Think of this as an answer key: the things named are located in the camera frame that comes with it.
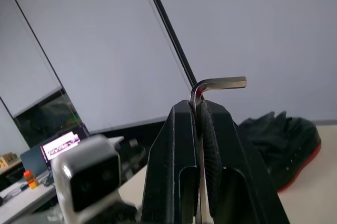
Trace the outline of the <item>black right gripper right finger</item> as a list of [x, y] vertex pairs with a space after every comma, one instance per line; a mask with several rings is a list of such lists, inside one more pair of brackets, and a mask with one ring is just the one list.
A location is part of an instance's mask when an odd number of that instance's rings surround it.
[[214, 223], [289, 223], [262, 157], [226, 108], [203, 100], [201, 128]]

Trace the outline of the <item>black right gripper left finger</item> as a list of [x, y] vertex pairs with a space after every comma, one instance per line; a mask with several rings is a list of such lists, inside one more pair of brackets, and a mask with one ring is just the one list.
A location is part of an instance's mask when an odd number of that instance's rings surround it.
[[142, 223], [192, 223], [200, 165], [194, 115], [187, 100], [175, 104], [151, 146], [142, 202]]

